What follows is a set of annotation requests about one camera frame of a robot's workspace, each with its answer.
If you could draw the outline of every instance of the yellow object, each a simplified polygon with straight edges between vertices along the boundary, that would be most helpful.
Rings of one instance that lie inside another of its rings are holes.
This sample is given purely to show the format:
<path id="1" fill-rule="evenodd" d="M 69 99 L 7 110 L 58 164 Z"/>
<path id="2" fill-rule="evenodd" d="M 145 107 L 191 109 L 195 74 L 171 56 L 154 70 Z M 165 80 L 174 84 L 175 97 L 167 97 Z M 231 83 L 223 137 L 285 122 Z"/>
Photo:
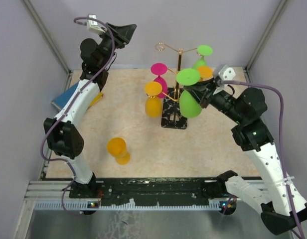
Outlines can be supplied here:
<path id="1" fill-rule="evenodd" d="M 130 161 L 126 142 L 122 138 L 112 138 L 109 140 L 107 150 L 120 165 L 127 164 Z"/>
<path id="2" fill-rule="evenodd" d="M 94 99 L 93 101 L 89 104 L 88 107 L 91 107 L 92 105 L 94 105 L 98 100 L 100 100 L 103 97 L 103 93 L 99 93 Z"/>
<path id="3" fill-rule="evenodd" d="M 210 79 L 213 77 L 212 69 L 208 66 L 200 66 L 197 70 L 203 79 Z"/>
<path id="4" fill-rule="evenodd" d="M 158 117 L 162 114 L 162 104 L 158 97 L 148 97 L 145 105 L 146 115 L 149 117 Z"/>
<path id="5" fill-rule="evenodd" d="M 162 92 L 160 83 L 152 81 L 145 85 L 145 93 L 149 96 L 157 96 Z"/>

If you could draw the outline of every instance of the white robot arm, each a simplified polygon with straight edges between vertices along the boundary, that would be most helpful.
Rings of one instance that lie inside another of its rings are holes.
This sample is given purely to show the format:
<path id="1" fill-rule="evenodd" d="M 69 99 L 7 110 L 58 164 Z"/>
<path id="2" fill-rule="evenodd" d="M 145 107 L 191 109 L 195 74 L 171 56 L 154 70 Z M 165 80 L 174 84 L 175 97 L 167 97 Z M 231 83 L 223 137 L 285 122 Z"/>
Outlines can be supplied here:
<path id="1" fill-rule="evenodd" d="M 264 192 L 244 181 L 233 171 L 218 176 L 227 193 L 239 197 L 255 209 L 273 234 L 281 234 L 307 220 L 307 201 L 295 188 L 291 177 L 284 178 L 280 159 L 268 128 L 261 120 L 267 110 L 265 97 L 259 89 L 249 87 L 238 98 L 224 91 L 223 81 L 232 81 L 234 69 L 228 65 L 214 71 L 213 79 L 185 86 L 196 101 L 206 108 L 214 106 L 237 125 L 231 129 L 237 145 L 249 156 L 258 169 L 268 191 Z M 292 211 L 286 184 L 290 186 L 295 212 Z"/>
<path id="2" fill-rule="evenodd" d="M 75 93 L 70 98 L 65 107 L 55 116 L 56 120 L 59 119 L 68 108 L 70 102 L 72 102 L 73 98 L 77 93 L 80 93 L 75 103 L 70 108 L 68 114 L 62 119 L 62 122 L 71 122 L 76 128 L 78 128 L 88 106 L 92 102 L 92 100 L 99 94 L 99 86 L 92 82 L 86 88 L 81 91 L 81 88 L 88 82 L 88 80 L 84 79 L 79 81 L 78 86 L 75 90 Z M 75 169 L 76 178 L 75 181 L 81 184 L 88 184 L 93 176 L 93 172 L 88 167 L 86 160 L 84 158 L 83 153 L 81 152 L 79 155 L 74 157 L 74 159 L 70 159 L 68 156 L 61 155 L 61 158 L 67 159 L 70 161 L 71 165 Z"/>

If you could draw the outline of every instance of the gray wall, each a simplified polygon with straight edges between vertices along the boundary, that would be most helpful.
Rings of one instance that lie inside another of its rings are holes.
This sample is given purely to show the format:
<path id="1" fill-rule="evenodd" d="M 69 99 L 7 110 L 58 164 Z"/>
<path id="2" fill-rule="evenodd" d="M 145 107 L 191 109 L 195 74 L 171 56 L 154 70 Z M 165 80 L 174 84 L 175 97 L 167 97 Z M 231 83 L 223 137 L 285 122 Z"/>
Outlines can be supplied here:
<path id="1" fill-rule="evenodd" d="M 307 199 L 307 0 L 290 1 L 251 70 L 252 81 L 278 88 L 285 99 L 287 168 Z M 278 97 L 266 92 L 265 120 L 278 138 Z"/>
<path id="2" fill-rule="evenodd" d="M 176 65 L 177 53 L 158 52 L 158 42 L 191 49 L 201 44 L 213 47 L 207 63 L 245 66 L 273 15 L 278 0 L 31 0 L 60 46 L 71 69 L 80 69 L 79 45 L 87 37 L 86 28 L 73 18 L 97 15 L 116 25 L 136 23 L 130 44 L 117 51 L 116 67 L 148 67 L 163 62 Z M 184 66 L 198 59 L 195 52 L 184 56 Z"/>
<path id="3" fill-rule="evenodd" d="M 10 239 L 42 159 L 43 121 L 65 72 L 20 0 L 0 1 L 0 239 Z"/>

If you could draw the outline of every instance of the beige table surface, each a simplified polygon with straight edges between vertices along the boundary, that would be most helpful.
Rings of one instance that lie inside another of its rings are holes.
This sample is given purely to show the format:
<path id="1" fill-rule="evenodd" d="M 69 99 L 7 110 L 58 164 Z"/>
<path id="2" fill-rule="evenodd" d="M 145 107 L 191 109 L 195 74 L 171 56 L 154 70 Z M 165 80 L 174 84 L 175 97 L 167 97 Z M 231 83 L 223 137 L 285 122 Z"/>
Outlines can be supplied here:
<path id="1" fill-rule="evenodd" d="M 235 71 L 235 80 L 245 81 L 243 69 Z M 71 84 L 80 73 L 75 71 Z M 173 73 L 163 77 L 169 87 L 174 86 Z M 79 126 L 85 140 L 83 153 L 96 177 L 213 177 L 230 169 L 241 176 L 259 176 L 234 142 L 231 128 L 235 123 L 214 107 L 189 119 L 186 130 L 162 128 L 160 117 L 149 118 L 144 87 L 154 78 L 150 69 L 110 70 L 104 97 L 86 111 Z M 245 88 L 235 89 L 237 97 Z M 107 142 L 113 137 L 126 141 L 131 154 L 127 165 L 117 164 L 107 152 Z M 71 176 L 63 162 L 48 166 L 47 178 Z"/>

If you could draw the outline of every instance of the pink cup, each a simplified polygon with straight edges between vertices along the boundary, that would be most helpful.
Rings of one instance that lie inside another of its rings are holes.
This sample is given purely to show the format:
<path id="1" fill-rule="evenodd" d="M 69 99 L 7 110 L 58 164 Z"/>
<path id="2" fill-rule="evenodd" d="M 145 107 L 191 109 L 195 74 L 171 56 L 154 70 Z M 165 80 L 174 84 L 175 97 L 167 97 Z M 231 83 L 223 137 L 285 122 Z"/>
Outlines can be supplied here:
<path id="1" fill-rule="evenodd" d="M 164 92 L 165 94 L 167 94 L 168 92 L 168 85 L 167 82 L 164 80 L 164 78 L 162 78 L 161 76 L 158 76 L 157 78 L 155 78 L 153 81 L 158 82 L 159 84 L 161 84 L 162 86 L 162 92 Z M 159 99 L 163 99 L 165 97 L 165 95 L 163 93 L 160 93 L 158 95 Z"/>

